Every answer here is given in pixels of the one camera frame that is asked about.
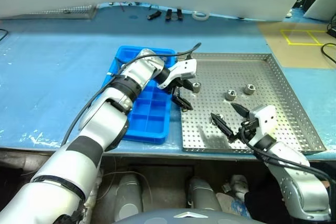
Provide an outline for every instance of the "blue table surface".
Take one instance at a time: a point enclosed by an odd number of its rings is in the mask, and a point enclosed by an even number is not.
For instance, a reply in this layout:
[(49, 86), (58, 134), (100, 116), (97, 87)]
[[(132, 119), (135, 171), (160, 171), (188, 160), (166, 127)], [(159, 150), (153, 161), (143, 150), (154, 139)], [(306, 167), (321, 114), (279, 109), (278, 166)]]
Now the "blue table surface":
[[(148, 21), (145, 7), (106, 7), (93, 20), (3, 20), (10, 34), (0, 42), (0, 147), (55, 150), (78, 111), (98, 90), (122, 45), (185, 51), (202, 42), (198, 52), (271, 53), (254, 21), (211, 17), (198, 22)], [(307, 22), (299, 10), (292, 21)], [(310, 159), (336, 159), (336, 71), (283, 71), (328, 151)], [(122, 141), (120, 155), (195, 158), (253, 158), (249, 154), (182, 151), (181, 119), (171, 110), (170, 133), (162, 145)]]

